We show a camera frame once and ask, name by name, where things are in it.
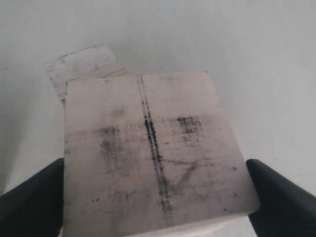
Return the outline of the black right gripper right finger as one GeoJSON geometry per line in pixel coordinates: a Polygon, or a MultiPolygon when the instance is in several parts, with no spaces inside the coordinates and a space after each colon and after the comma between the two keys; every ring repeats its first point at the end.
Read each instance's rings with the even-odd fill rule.
{"type": "Polygon", "coordinates": [[[257,159],[246,161],[261,206],[248,215],[258,237],[314,237],[316,197],[257,159]]]}

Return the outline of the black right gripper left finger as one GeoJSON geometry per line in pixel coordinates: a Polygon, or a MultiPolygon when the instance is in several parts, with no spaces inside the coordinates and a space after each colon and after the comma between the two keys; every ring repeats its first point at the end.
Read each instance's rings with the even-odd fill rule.
{"type": "Polygon", "coordinates": [[[64,159],[0,197],[2,237],[57,237],[63,227],[64,159]]]}

